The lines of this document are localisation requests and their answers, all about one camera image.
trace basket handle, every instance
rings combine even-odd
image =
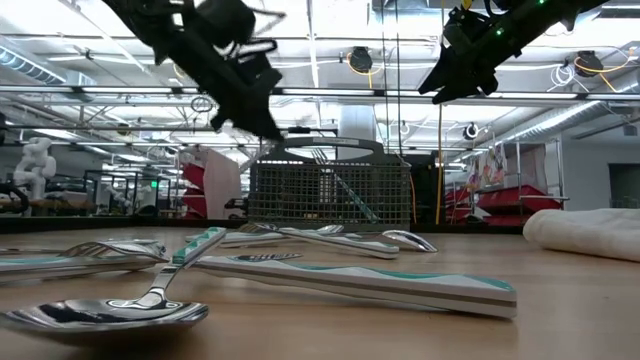
[[[327,137],[299,137],[288,138],[282,144],[285,149],[305,146],[340,146],[356,149],[368,149],[373,154],[384,154],[384,148],[379,142],[352,138],[327,138]]]

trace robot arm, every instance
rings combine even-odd
[[[242,0],[103,0],[124,24],[153,48],[156,65],[171,58],[218,103],[211,119],[214,130],[226,120],[234,127],[266,139],[282,141],[269,111],[269,95],[282,74],[271,67],[266,54],[277,49],[274,40],[256,40],[254,12]],[[182,24],[174,22],[179,15]],[[262,49],[238,52],[242,46]],[[218,49],[231,48],[227,54]]]
[[[505,11],[495,14],[491,1]],[[579,14],[607,0],[484,0],[489,16],[461,8],[449,13],[444,27],[448,46],[418,91],[438,91],[434,104],[497,90],[495,69],[558,22],[572,30]]]

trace gray plastic basket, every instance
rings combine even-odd
[[[325,161],[287,151],[300,147],[369,149],[369,155]],[[346,231],[409,230],[409,168],[382,144],[346,138],[287,139],[251,167],[248,219],[317,228],[340,224]]]

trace white towel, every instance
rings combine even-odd
[[[640,210],[543,210],[527,221],[524,237],[545,249],[640,262]]]

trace table surface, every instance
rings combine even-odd
[[[200,231],[123,228],[3,235],[0,247],[65,249],[91,240],[139,238],[163,241],[172,251],[184,244],[184,236]],[[520,236],[425,237],[439,253],[407,249],[391,261],[304,243],[214,249],[208,254],[301,252],[305,256],[293,261],[494,277],[518,291],[518,317],[468,316],[184,271],[172,283],[168,297],[209,304],[211,313],[172,346],[128,355],[116,350],[98,353],[0,330],[0,351],[3,359],[20,360],[616,360],[640,356],[640,264],[544,251]],[[136,298],[148,289],[159,268],[3,285],[0,310],[61,299]]]

